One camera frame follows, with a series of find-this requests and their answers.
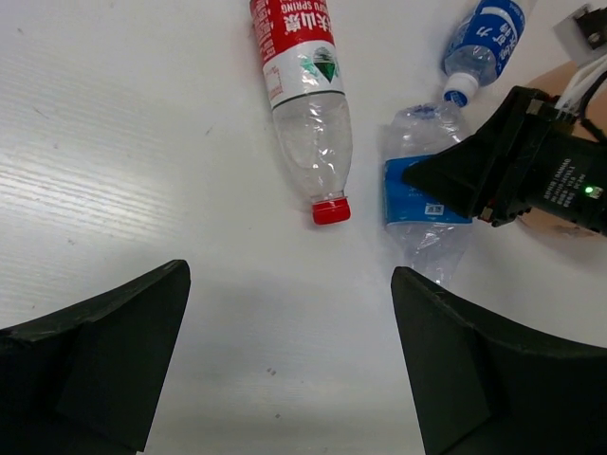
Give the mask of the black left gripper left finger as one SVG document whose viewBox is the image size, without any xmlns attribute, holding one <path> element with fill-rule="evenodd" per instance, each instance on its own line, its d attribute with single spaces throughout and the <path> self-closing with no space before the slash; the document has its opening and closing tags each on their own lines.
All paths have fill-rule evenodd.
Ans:
<svg viewBox="0 0 607 455">
<path fill-rule="evenodd" d="M 188 263 L 173 260 L 2 329 L 2 453 L 142 453 L 190 288 Z"/>
</svg>

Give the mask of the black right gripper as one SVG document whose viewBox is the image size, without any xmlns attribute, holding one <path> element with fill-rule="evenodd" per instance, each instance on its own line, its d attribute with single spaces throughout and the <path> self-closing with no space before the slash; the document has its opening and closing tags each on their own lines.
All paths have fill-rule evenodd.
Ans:
<svg viewBox="0 0 607 455">
<path fill-rule="evenodd" d="M 606 143 L 575 136 L 556 98 L 516 86 L 478 135 L 407 168 L 401 180 L 465 218 L 500 227 L 532 210 L 606 233 Z"/>
</svg>

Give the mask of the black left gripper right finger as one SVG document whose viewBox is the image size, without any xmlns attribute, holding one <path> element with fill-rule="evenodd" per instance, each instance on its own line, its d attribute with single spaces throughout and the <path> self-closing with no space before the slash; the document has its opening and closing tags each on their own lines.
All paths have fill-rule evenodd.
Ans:
<svg viewBox="0 0 607 455">
<path fill-rule="evenodd" d="M 395 320 L 429 454 L 602 454 L 606 352 L 462 299 L 408 267 Z"/>
</svg>

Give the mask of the blue label bottle blue cap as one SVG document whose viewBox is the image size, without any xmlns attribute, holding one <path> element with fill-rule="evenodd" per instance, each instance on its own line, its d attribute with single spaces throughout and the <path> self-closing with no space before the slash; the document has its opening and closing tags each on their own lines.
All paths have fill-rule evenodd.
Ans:
<svg viewBox="0 0 607 455">
<path fill-rule="evenodd" d="M 404 264 L 443 287 L 450 284 L 468 245 L 472 222 L 402 182 L 409 167 L 458 144 L 470 129 L 456 104 L 419 104 L 383 127 L 383 220 Z"/>
</svg>

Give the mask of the red label clear bottle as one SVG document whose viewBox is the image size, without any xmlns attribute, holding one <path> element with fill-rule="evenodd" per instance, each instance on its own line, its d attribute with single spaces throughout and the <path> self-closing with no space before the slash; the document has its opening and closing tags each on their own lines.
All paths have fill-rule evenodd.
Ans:
<svg viewBox="0 0 607 455">
<path fill-rule="evenodd" d="M 249 11 L 290 176 L 315 225 L 347 221 L 352 127 L 328 6 L 255 0 Z"/>
</svg>

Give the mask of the orange plastic bin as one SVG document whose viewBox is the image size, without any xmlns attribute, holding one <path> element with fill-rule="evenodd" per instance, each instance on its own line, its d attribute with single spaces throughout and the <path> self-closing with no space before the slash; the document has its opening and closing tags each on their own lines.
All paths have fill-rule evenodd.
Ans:
<svg viewBox="0 0 607 455">
<path fill-rule="evenodd" d="M 578 68 L 573 62 L 562 64 L 530 82 L 528 87 L 540 89 L 551 95 L 560 95 L 577 70 Z M 586 114 L 598 128 L 606 132 L 606 84 L 603 84 L 601 91 L 590 101 Z M 563 221 L 537 209 L 521 217 L 519 223 L 533 233 L 543 236 L 589 241 L 604 240 L 603 237 L 591 230 L 577 227 L 570 222 Z"/>
</svg>

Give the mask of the blue label bottle white neck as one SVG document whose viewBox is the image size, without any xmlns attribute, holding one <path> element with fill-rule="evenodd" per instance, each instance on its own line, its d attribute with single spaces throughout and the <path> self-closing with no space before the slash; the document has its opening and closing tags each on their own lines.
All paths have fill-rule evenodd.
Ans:
<svg viewBox="0 0 607 455">
<path fill-rule="evenodd" d="M 535 6 L 534 1 L 521 0 L 473 4 L 451 35 L 442 58 L 447 77 L 443 100 L 463 108 L 480 88 L 501 76 Z"/>
</svg>

